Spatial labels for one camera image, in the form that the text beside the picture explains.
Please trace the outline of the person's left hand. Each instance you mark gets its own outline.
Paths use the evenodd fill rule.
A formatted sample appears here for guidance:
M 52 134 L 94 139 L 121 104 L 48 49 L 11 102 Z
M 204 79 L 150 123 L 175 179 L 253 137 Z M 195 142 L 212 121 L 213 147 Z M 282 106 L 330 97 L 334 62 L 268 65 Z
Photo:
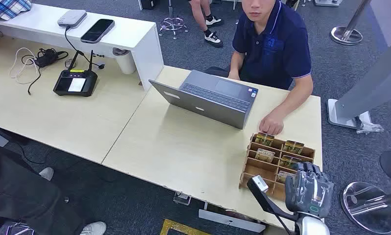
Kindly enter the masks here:
M 272 111 L 266 115 L 259 124 L 260 132 L 270 135 L 278 135 L 284 128 L 285 115 Z

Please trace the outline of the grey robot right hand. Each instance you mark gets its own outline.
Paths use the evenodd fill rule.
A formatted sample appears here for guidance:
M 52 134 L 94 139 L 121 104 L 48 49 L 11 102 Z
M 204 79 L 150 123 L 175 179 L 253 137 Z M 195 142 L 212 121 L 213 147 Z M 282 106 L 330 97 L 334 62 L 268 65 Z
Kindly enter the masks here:
M 311 162 L 295 163 L 294 177 L 285 180 L 285 204 L 289 211 L 326 218 L 332 205 L 334 183 Z

